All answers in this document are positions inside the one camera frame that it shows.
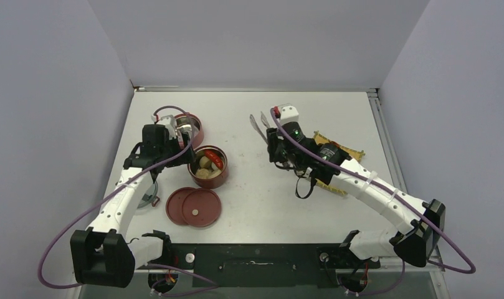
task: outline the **cable tie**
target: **cable tie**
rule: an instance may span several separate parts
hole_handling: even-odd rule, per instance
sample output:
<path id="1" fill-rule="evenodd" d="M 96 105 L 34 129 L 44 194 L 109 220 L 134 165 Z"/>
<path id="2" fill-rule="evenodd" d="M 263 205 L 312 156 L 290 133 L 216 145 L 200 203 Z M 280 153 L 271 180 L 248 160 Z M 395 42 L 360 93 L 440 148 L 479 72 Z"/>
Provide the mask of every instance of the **cable tie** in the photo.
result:
<path id="1" fill-rule="evenodd" d="M 360 188 L 360 192 L 358 193 L 356 198 L 359 198 L 358 196 L 361 195 L 362 193 L 366 192 L 367 188 L 371 185 L 371 182 L 378 176 L 378 173 L 376 171 L 371 171 L 371 174 L 368 176 L 368 179 L 364 183 L 364 186 Z"/>
<path id="2" fill-rule="evenodd" d="M 399 190 L 397 188 L 395 188 L 395 190 L 393 191 L 393 194 L 389 197 L 389 200 L 388 200 L 388 203 L 386 204 L 386 206 L 393 201 L 393 199 L 395 199 L 395 195 L 397 195 L 399 192 Z"/>

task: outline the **red lid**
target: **red lid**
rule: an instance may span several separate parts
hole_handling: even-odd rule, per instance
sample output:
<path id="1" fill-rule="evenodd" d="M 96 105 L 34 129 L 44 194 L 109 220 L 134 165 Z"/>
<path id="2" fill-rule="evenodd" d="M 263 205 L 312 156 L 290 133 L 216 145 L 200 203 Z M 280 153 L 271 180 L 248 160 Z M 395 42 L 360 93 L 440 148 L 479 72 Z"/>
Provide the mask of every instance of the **red lid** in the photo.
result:
<path id="1" fill-rule="evenodd" d="M 221 199 L 209 189 L 197 189 L 182 202 L 183 220 L 191 226 L 205 227 L 221 215 Z"/>
<path id="2" fill-rule="evenodd" d="M 186 196 L 194 190 L 195 188 L 192 187 L 184 187 L 171 193 L 169 196 L 168 201 L 166 202 L 166 213 L 174 224 L 188 224 L 182 217 L 182 202 L 184 201 L 184 198 L 186 198 Z"/>

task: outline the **gray surface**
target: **gray surface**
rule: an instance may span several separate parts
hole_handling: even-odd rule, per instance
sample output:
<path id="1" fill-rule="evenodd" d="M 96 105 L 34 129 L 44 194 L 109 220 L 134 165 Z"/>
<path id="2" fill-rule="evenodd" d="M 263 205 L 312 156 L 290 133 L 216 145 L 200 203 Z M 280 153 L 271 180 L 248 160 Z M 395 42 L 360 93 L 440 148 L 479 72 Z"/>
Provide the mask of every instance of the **gray surface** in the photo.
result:
<path id="1" fill-rule="evenodd" d="M 202 229 L 175 225 L 163 205 L 156 209 L 146 207 L 136 212 L 127 239 L 158 229 L 169 234 L 175 243 L 335 243 L 351 230 L 392 227 L 384 217 L 351 196 L 341 197 L 315 188 L 308 200 L 295 197 L 296 176 L 269 163 L 266 144 L 249 120 L 251 113 L 259 119 L 261 111 L 268 113 L 270 107 L 284 103 L 298 109 L 299 124 L 307 136 L 312 137 L 319 130 L 342 145 L 364 150 L 367 155 L 362 165 L 391 182 L 365 92 L 137 92 L 108 192 L 115 188 L 125 157 L 140 141 L 142 127 L 162 105 L 176 105 L 199 117 L 204 125 L 202 144 L 218 146 L 226 153 L 229 176 L 216 189 L 222 212 L 212 225 Z M 221 113 L 221 109 L 231 112 Z M 162 111 L 160 115 L 168 113 L 175 112 Z M 197 187 L 185 166 L 166 169 L 158 176 L 158 183 L 162 188 L 158 196 L 164 201 L 178 188 Z M 301 193 L 308 190 L 308 182 L 302 181 L 299 186 Z"/>
<path id="2" fill-rule="evenodd" d="M 369 285 L 367 291 L 381 290 L 393 284 L 400 273 L 369 273 Z M 181 275 L 179 283 L 169 292 L 180 293 L 191 288 L 191 278 Z M 149 296 L 150 287 L 147 283 L 147 274 L 136 274 L 132 282 L 125 288 L 97 287 L 95 285 L 84 286 L 79 299 L 127 299 L 127 298 L 155 298 Z M 342 288 L 317 288 L 315 285 L 297 286 L 293 288 L 219 288 L 217 290 L 200 293 L 185 298 L 345 298 Z M 410 272 L 406 274 L 404 281 L 393 291 L 367 298 L 436 298 L 429 272 Z"/>
<path id="3" fill-rule="evenodd" d="M 428 0 L 89 0 L 135 85 L 380 86 Z"/>
<path id="4" fill-rule="evenodd" d="M 432 0 L 380 96 L 409 192 L 477 265 L 445 274 L 452 298 L 504 298 L 504 1 Z"/>
<path id="5" fill-rule="evenodd" d="M 64 298 L 37 262 L 103 195 L 131 96 L 86 1 L 0 0 L 0 298 Z M 45 275 L 71 274 L 65 238 Z"/>

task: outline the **black strap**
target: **black strap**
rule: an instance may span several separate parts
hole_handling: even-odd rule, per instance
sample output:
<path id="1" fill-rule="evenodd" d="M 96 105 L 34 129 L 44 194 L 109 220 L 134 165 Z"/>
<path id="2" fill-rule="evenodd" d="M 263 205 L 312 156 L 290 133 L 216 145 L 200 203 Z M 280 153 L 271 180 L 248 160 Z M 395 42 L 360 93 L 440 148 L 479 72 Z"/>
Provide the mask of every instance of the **black strap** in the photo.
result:
<path id="1" fill-rule="evenodd" d="M 311 172 L 310 173 L 310 190 L 308 190 L 308 193 L 305 196 L 301 197 L 301 195 L 298 192 L 298 184 L 300 183 L 300 180 L 302 177 L 303 177 L 303 175 L 299 176 L 298 181 L 296 183 L 296 197 L 298 197 L 300 199 L 307 199 L 312 194 L 312 191 L 314 190 L 314 186 L 316 186 L 317 180 L 314 176 L 314 171 Z"/>

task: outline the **red chili pepper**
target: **red chili pepper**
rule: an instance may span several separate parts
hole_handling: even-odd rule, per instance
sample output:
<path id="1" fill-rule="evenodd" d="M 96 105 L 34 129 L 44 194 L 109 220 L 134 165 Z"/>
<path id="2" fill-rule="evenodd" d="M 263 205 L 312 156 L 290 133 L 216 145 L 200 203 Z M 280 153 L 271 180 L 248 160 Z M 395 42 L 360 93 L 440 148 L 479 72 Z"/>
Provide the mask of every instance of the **red chili pepper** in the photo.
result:
<path id="1" fill-rule="evenodd" d="M 219 156 L 217 156 L 214 152 L 210 151 L 209 149 L 204 150 L 204 155 L 208 157 L 208 159 L 210 159 L 213 163 L 215 163 L 215 166 L 217 166 L 217 168 L 222 170 L 222 168 L 224 167 L 224 163 L 219 158 Z"/>

